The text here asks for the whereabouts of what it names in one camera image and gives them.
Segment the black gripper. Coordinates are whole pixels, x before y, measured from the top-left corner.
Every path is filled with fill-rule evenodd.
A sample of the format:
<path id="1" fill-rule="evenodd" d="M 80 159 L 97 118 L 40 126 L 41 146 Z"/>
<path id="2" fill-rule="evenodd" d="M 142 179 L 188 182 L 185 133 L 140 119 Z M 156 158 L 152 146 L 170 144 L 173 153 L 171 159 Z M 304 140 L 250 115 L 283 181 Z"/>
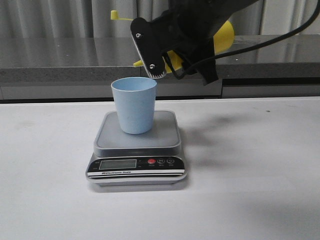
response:
<path id="1" fill-rule="evenodd" d="M 151 21 L 135 18 L 130 25 L 131 37 L 144 69 L 151 79 L 166 75 L 164 59 L 175 51 L 183 59 L 188 75 L 199 73 L 204 85 L 219 79 L 214 57 L 214 35 L 236 12 L 253 0 L 171 0 L 169 9 Z"/>

